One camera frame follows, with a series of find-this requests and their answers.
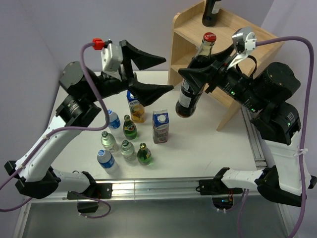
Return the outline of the orange juice carton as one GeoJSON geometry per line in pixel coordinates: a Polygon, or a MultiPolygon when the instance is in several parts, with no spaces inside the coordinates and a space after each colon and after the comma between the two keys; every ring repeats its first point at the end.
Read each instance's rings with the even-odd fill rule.
{"type": "Polygon", "coordinates": [[[126,97],[132,121],[137,123],[144,123],[146,120],[144,106],[130,91],[127,91],[126,97]]]}

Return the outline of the clear glass bottle left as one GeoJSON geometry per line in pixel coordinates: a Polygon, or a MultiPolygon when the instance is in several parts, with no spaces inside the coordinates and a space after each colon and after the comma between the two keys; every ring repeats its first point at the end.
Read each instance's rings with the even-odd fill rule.
{"type": "Polygon", "coordinates": [[[118,144],[111,133],[103,131],[101,133],[101,144],[109,152],[115,153],[118,151],[118,144]]]}

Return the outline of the clear glass bottle right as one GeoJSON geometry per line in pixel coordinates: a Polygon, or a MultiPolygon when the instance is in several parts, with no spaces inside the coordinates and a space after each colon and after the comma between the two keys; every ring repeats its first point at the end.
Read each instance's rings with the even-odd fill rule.
{"type": "Polygon", "coordinates": [[[134,145],[128,140],[122,141],[120,152],[127,161],[133,161],[137,158],[134,145]]]}

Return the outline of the cola glass bottle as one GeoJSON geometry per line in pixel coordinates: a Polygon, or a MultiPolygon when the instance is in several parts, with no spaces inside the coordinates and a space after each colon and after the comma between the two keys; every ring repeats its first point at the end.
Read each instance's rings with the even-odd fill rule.
{"type": "Polygon", "coordinates": [[[183,77],[183,82],[175,110],[182,118],[188,118],[195,112],[197,102],[205,86],[197,70],[210,65],[211,52],[215,42],[216,35],[212,32],[206,32],[203,35],[199,49],[191,59],[187,68],[178,71],[183,77]]]}
{"type": "Polygon", "coordinates": [[[205,10],[202,17],[202,24],[204,26],[215,26],[220,7],[221,0],[206,0],[205,10]]]}

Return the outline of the aluminium mounting rail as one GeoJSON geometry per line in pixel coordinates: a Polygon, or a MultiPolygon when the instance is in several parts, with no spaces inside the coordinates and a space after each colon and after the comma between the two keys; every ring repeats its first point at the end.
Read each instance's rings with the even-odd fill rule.
{"type": "MultiPolygon", "coordinates": [[[[96,183],[112,183],[110,199],[195,194],[199,180],[213,179],[222,168],[257,171],[266,167],[266,162],[257,157],[257,134],[246,109],[241,109],[222,131],[215,130],[216,115],[210,112],[202,111],[193,120],[176,114],[171,118],[169,139],[163,144],[153,142],[151,123],[138,128],[139,137],[133,145],[138,148],[144,142],[149,147],[153,159],[147,166],[138,160],[127,161],[116,152],[118,170],[108,174],[97,161],[98,151],[105,150],[101,132],[83,131],[63,149],[52,167],[67,173],[88,172],[96,183]]],[[[67,193],[54,192],[36,200],[66,199],[67,193]]]]}

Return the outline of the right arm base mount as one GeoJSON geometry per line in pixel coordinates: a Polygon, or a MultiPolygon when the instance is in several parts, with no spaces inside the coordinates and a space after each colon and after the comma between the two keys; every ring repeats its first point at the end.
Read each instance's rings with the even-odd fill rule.
{"type": "Polygon", "coordinates": [[[227,210],[233,207],[234,188],[228,188],[221,181],[214,179],[201,179],[195,188],[200,195],[222,195],[222,197],[212,197],[212,203],[216,209],[227,210]]]}

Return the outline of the green glass bottle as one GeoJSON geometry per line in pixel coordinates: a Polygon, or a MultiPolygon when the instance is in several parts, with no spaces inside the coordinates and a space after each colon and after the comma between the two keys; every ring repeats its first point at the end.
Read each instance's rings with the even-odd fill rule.
{"type": "Polygon", "coordinates": [[[151,163],[152,153],[145,143],[140,144],[140,147],[137,153],[137,158],[139,163],[143,166],[147,166],[151,163]]]}
{"type": "Polygon", "coordinates": [[[129,115],[124,116],[123,133],[127,139],[135,139],[137,137],[137,128],[129,115]]]}

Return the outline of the clear glass bottle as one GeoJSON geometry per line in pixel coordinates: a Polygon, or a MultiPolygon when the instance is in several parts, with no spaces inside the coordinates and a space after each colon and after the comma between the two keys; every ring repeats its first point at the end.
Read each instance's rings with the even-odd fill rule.
{"type": "Polygon", "coordinates": [[[128,140],[122,141],[120,152],[127,161],[133,161],[137,158],[134,145],[128,140]]]}
{"type": "Polygon", "coordinates": [[[115,153],[118,151],[118,144],[111,133],[103,131],[101,133],[101,144],[109,152],[115,153]]]}

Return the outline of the green glass bottle far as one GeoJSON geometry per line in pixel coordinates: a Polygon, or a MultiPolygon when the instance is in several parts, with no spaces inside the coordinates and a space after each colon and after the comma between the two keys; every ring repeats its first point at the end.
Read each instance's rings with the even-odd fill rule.
{"type": "Polygon", "coordinates": [[[137,128],[129,115],[124,116],[123,133],[127,139],[135,139],[137,137],[137,128]]]}

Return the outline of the near blue-cap water bottle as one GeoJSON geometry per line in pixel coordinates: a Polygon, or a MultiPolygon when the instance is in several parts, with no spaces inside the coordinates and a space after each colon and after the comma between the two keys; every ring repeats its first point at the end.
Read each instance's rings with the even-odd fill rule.
{"type": "Polygon", "coordinates": [[[114,156],[107,150],[98,151],[97,161],[108,174],[114,174],[118,170],[118,164],[114,156]]]}

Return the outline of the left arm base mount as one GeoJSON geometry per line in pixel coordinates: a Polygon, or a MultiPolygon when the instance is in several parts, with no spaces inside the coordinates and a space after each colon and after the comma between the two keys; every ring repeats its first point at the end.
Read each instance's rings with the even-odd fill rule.
{"type": "Polygon", "coordinates": [[[104,199],[110,199],[112,195],[112,183],[96,183],[90,185],[84,192],[69,191],[67,200],[77,200],[77,211],[81,216],[97,219],[107,216],[111,212],[111,206],[104,199]],[[101,205],[105,205],[107,211],[103,215],[93,216],[101,205]]]}

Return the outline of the wooden shelf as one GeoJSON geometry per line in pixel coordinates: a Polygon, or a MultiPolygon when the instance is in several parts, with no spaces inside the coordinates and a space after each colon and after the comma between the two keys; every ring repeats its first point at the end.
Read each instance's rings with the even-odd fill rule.
{"type": "MultiPolygon", "coordinates": [[[[238,29],[247,26],[252,28],[255,37],[257,38],[257,42],[276,38],[272,33],[225,8],[220,9],[215,27],[208,28],[202,24],[205,5],[206,1],[202,1],[183,12],[177,13],[173,19],[170,69],[168,76],[169,84],[176,86],[182,82],[183,79],[179,75],[178,70],[187,67],[199,48],[203,35],[206,32],[215,33],[217,36],[216,43],[213,47],[213,53],[218,53],[228,48],[232,44],[232,35],[238,29]]],[[[254,74],[254,78],[274,60],[283,44],[283,42],[273,43],[257,47],[252,51],[251,55],[257,60],[257,71],[254,74]]],[[[251,59],[245,59],[239,63],[242,72],[248,76],[254,70],[254,65],[255,64],[251,59]]],[[[224,107],[228,108],[216,129],[217,131],[221,131],[238,113],[242,106],[219,88],[215,88],[208,95],[220,102],[224,107]]]]}

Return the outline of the far blue-cap water bottle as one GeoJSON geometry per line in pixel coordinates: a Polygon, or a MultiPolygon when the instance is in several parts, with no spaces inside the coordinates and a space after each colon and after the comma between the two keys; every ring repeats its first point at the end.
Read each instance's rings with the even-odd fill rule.
{"type": "Polygon", "coordinates": [[[113,110],[108,110],[108,115],[109,115],[109,129],[111,131],[111,134],[114,137],[121,137],[123,135],[123,130],[121,128],[121,122],[119,119],[119,116],[116,112],[113,110]]]}

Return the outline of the green glass bottle near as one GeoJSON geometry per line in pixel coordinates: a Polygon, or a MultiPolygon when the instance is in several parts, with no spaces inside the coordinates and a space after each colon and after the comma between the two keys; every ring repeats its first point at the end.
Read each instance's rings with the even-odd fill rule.
{"type": "Polygon", "coordinates": [[[147,166],[151,163],[152,153],[145,143],[140,144],[140,147],[137,153],[137,158],[139,163],[143,166],[147,166]]]}

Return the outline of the purple juice carton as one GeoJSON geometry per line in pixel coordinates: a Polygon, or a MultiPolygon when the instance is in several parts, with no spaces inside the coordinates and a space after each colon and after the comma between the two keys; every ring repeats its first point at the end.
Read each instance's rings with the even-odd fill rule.
{"type": "Polygon", "coordinates": [[[153,111],[153,141],[155,144],[168,141],[169,115],[167,110],[153,111]]]}

